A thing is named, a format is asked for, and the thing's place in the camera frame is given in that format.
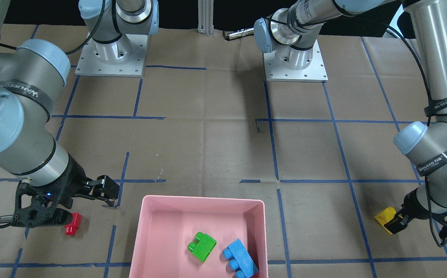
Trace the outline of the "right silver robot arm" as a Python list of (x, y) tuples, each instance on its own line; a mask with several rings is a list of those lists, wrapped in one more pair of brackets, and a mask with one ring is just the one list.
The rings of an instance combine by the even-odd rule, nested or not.
[[(10, 6), (0, 0), (0, 30)], [(70, 224), (75, 197), (113, 207), (119, 185), (107, 175), (95, 180), (45, 129), (70, 72), (69, 54), (93, 40), (98, 62), (122, 64), (135, 58), (128, 35), (154, 35), (156, 0), (81, 0), (80, 15), (90, 35), (64, 52), (43, 39), (28, 39), (14, 53), (0, 53), (0, 167), (20, 179), (15, 209), (0, 216), (0, 229)]]

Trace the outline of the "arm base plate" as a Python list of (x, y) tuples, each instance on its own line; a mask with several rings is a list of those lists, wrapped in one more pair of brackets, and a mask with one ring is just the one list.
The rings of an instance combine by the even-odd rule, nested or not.
[(312, 49), (299, 51), (290, 46), (263, 54), (267, 81), (326, 82), (329, 77), (316, 40)]
[(142, 77), (148, 35), (124, 34), (118, 41), (100, 44), (91, 39), (82, 49), (77, 76)]

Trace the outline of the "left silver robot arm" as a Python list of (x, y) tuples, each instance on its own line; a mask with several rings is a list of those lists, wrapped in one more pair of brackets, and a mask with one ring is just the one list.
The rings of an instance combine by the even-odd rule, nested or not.
[[(358, 17), (384, 4), (385, 0), (298, 0), (255, 21), (254, 37), (262, 53), (285, 51), (285, 67), (300, 70), (308, 62), (293, 66), (290, 56), (310, 53), (324, 23), (341, 16)], [(411, 16), (419, 46), (420, 55), (414, 58), (427, 93), (428, 122), (412, 122), (394, 137), (394, 144), (425, 184), (409, 192), (401, 209), (382, 225), (396, 234), (411, 220), (436, 220), (441, 230), (432, 237), (443, 247), (447, 244), (447, 0), (402, 0), (401, 4)]]

